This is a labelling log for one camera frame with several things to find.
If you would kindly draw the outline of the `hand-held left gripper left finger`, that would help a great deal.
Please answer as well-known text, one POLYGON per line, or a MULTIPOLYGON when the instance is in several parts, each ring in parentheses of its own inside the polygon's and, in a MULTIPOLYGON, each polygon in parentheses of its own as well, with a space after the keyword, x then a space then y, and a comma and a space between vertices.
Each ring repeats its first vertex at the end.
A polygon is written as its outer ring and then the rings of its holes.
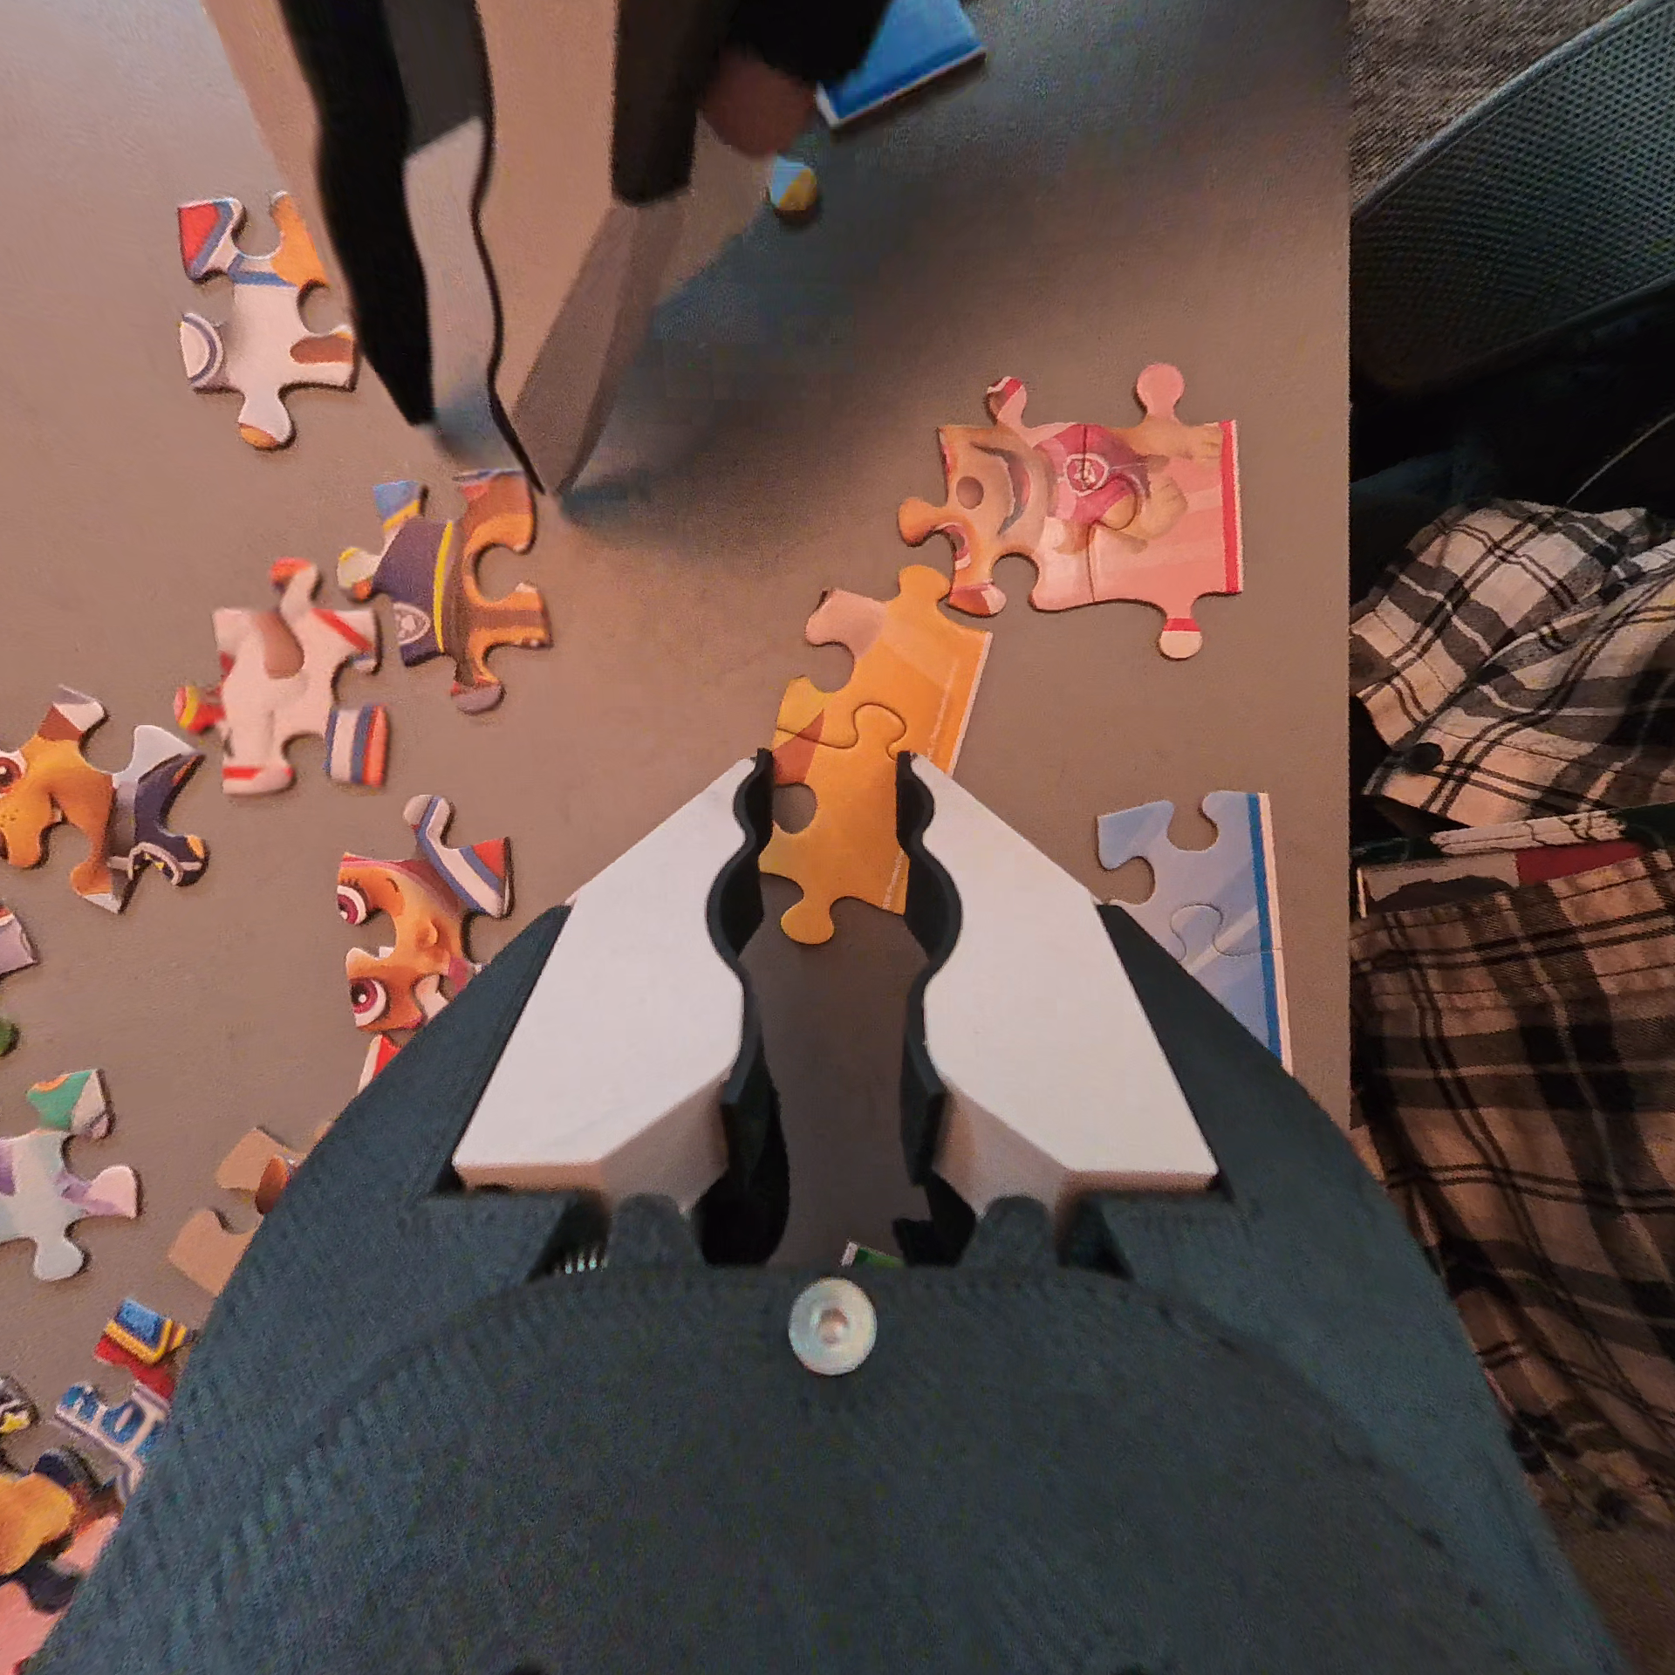
POLYGON ((762 748, 597 874, 453 1153, 475 1189, 671 1199, 712 1265, 764 1265, 790 1163, 744 951, 762 928, 762 748))

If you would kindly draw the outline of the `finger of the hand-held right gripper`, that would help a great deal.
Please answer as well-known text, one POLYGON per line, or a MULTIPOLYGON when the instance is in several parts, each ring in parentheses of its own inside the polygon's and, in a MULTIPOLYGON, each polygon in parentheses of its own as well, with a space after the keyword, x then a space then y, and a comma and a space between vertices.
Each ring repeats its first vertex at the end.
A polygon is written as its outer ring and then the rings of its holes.
POLYGON ((427 279, 405 198, 411 114, 387 6, 206 2, 284 186, 322 244, 369 367, 433 421, 427 279))
POLYGON ((619 4, 447 4, 447 453, 565 491, 679 250, 615 196, 619 4))

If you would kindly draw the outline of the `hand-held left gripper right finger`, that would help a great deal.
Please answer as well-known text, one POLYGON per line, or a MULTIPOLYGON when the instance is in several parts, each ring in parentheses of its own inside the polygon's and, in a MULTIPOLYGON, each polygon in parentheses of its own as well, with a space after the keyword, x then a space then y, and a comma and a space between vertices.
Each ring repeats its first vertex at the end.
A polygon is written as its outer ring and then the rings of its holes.
POLYGON ((910 991, 902 1133, 926 1221, 910 1265, 956 1265, 1002 1201, 1055 1237, 1101 1195, 1203 1195, 1219 1177, 1089 888, 930 758, 896 758, 910 991))

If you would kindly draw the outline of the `white puzzle piece orange knob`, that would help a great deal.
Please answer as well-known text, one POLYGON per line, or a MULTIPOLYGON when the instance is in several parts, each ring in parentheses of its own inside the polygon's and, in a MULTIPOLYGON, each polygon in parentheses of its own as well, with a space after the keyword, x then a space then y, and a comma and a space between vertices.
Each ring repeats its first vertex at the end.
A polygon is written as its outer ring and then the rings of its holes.
POLYGON ((186 202, 178 208, 182 268, 196 281, 228 279, 234 287, 226 323, 188 311, 180 319, 188 383, 206 393, 242 395, 238 429, 262 451, 290 447, 296 423, 286 393, 296 387, 350 391, 360 375, 352 327, 314 331, 306 325, 306 293, 324 287, 326 266, 290 194, 276 194, 270 212, 280 244, 252 256, 238 240, 246 208, 236 198, 186 202))

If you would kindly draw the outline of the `blue uniform dog puzzle piece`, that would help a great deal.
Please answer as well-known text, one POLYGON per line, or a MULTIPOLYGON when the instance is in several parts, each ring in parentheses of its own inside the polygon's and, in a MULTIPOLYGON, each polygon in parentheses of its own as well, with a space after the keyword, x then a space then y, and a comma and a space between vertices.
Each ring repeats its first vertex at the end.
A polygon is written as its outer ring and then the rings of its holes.
POLYGON ((531 481, 515 469, 487 469, 463 473, 455 485, 465 503, 455 519, 425 513, 427 487, 421 481, 377 485, 373 501, 383 521, 383 547, 377 553, 344 551, 338 575, 346 595, 358 603, 385 597, 403 664, 449 660, 455 706, 479 716, 505 696, 503 682, 489 668, 489 654, 499 646, 549 646, 553 628, 539 589, 519 583, 491 599, 479 581, 479 561, 487 551, 531 549, 537 533, 531 481))

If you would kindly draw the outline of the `pink dog puzzle section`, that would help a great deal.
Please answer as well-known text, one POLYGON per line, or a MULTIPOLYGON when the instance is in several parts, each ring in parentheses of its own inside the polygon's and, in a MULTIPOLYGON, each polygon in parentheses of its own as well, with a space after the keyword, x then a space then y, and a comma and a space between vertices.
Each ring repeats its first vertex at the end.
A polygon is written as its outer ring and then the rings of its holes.
POLYGON ((896 517, 910 547, 934 535, 952 549, 950 607, 996 616, 1008 595, 1006 559, 1035 569, 1030 603, 1067 613, 1119 601, 1155 609, 1159 652, 1189 660, 1203 648, 1205 597, 1243 591, 1239 427, 1179 417, 1179 365, 1137 375, 1141 419, 1129 427, 1028 417, 1028 385, 996 379, 984 425, 944 425, 940 503, 906 501, 896 517))

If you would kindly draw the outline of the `pile of puzzle pieces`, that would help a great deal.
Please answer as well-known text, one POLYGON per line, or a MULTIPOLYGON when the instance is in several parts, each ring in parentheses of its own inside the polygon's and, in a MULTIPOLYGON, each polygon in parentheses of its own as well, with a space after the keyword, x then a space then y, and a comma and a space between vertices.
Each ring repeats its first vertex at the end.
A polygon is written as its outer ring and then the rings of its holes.
POLYGON ((3 1470, 3 1671, 28 1671, 112 1538, 172 1414, 198 1330, 134 1298, 102 1328, 94 1358, 126 1374, 122 1398, 70 1386, 50 1420, 58 1440, 3 1470))

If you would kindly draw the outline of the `grey desk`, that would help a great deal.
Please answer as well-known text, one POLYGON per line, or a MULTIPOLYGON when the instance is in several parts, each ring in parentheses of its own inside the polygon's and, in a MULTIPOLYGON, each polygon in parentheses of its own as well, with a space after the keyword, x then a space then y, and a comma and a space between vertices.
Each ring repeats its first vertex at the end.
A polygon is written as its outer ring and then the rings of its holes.
MULTIPOLYGON (((838 158, 665 311, 609 443, 647 465, 565 531, 603 666, 521 710, 559 876, 685 804, 762 702, 724 656, 792 563, 878 557, 936 421, 1012 367, 1113 411, 1181 353, 1241 421, 1255 601, 1199 672, 1143 632, 1010 616, 976 796, 1081 840, 1193 770, 1275 798, 1309 1087, 1347 1077, 1345 226, 1335 10, 998 8, 998 72, 838 158)), ((549 953, 543 914, 352 1103, 198 1344, 140 1496, 34 1671, 1357 1671, 1380 1602, 1368 1462, 1285 1360, 1299 1239, 1359 1165, 1281 1063, 1115 926, 1223 1179, 1113 1201, 1093 1267, 1028 1203, 954 1267, 858 1271, 878 1322, 816 1374, 816 1271, 712 1265, 698 1215, 447 1183, 549 953)))

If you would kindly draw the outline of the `blue sky puzzle section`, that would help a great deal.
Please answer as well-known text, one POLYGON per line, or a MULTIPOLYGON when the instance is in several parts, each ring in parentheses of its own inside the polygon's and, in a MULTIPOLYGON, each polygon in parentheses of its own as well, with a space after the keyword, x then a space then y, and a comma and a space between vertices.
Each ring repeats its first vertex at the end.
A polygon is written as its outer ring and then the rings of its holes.
POLYGON ((1203 850, 1169 838, 1171 802, 1103 814, 1095 824, 1099 864, 1111 872, 1147 864, 1151 894, 1127 912, 1291 1071, 1271 800, 1253 790, 1213 790, 1201 810, 1217 832, 1203 850))

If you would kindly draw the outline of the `blue edge puzzle piece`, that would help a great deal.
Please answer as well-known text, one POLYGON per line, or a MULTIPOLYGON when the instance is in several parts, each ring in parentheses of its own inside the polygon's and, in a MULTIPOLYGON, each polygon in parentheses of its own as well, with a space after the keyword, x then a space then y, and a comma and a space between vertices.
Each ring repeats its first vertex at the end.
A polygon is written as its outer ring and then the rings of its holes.
POLYGON ((820 84, 816 102, 828 128, 840 132, 940 78, 974 68, 986 54, 960 2, 890 2, 862 64, 820 84))

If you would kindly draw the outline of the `plaid clothing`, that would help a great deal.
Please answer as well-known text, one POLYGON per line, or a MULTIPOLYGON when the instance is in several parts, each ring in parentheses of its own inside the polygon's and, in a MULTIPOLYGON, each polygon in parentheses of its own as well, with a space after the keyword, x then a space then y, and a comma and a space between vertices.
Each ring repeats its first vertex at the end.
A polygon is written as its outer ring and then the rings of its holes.
MULTIPOLYGON (((1353 609, 1353 774, 1414 836, 1672 812, 1672 517, 1488 501, 1353 609)), ((1540 1494, 1672 1528, 1672 846, 1351 932, 1351 1139, 1540 1494)))

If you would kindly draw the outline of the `white purple teal puzzle piece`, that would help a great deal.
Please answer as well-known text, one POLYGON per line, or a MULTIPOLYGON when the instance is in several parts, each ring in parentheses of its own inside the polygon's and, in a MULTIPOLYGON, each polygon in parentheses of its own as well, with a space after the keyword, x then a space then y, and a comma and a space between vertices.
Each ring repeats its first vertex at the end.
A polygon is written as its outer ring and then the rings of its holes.
POLYGON ((100 1069, 38 1081, 28 1089, 28 1103, 34 1127, 3 1139, 3 1243, 30 1243, 34 1279, 64 1283, 88 1261, 70 1229, 86 1219, 136 1221, 140 1179, 126 1165, 82 1179, 66 1163, 70 1141, 98 1141, 112 1131, 112 1099, 100 1069))

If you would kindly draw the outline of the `brown dog navy puzzle piece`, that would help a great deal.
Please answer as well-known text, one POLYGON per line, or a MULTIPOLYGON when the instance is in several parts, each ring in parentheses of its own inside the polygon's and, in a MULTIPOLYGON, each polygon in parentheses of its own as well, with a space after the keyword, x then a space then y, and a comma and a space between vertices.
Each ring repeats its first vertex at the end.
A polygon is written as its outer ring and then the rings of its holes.
POLYGON ((96 768, 82 742, 106 716, 102 702, 62 684, 34 736, 5 750, 3 854, 15 868, 36 868, 46 832, 70 824, 90 848, 72 868, 72 890, 82 902, 118 914, 146 868, 160 870, 174 888, 204 876, 204 838, 170 826, 176 794, 204 756, 160 726, 138 726, 126 768, 96 768))

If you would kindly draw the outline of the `grey fabric seat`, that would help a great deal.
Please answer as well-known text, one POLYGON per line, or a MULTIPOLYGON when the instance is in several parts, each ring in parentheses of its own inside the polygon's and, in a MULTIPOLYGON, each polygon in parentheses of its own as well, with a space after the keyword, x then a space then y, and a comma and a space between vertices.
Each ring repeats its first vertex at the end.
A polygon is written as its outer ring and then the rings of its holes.
POLYGON ((1672 291, 1674 4, 1588 28, 1382 180, 1351 222, 1351 365, 1470 381, 1672 291))

